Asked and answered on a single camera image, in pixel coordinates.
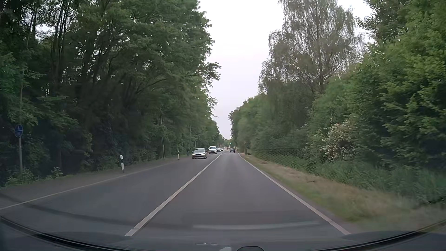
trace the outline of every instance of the traffic sign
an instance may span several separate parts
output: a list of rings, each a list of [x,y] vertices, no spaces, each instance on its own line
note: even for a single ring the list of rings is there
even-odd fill
[[[16,127],[14,127],[14,134],[16,135],[17,138],[20,138],[23,134],[23,126],[16,125]]]

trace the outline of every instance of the overcast sky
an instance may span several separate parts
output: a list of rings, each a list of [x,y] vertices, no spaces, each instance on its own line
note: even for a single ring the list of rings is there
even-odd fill
[[[338,3],[352,8],[355,17],[364,18],[372,12],[362,0]],[[277,0],[201,0],[200,6],[211,21],[208,31],[215,40],[208,61],[221,66],[221,79],[211,88],[211,96],[218,101],[214,119],[220,133],[229,139],[228,115],[244,100],[257,95],[262,62],[268,58],[268,35],[281,27],[283,12]]]

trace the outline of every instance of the car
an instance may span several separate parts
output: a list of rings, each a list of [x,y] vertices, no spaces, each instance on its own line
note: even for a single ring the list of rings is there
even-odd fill
[[[204,148],[195,148],[192,152],[192,159],[207,159],[207,151]]]
[[[208,151],[209,151],[209,154],[217,154],[217,147],[210,146]]]

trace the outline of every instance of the road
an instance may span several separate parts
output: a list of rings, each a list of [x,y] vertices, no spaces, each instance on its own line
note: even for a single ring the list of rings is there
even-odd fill
[[[229,151],[182,158],[0,214],[45,233],[145,249],[147,240],[255,243],[343,235]]]

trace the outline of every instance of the forest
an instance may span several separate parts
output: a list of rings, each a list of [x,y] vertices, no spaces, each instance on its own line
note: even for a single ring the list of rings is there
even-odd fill
[[[0,1],[0,187],[223,143],[208,27],[196,0]]]
[[[336,0],[279,2],[259,94],[229,114],[239,150],[444,204],[446,2],[366,0],[364,19]]]

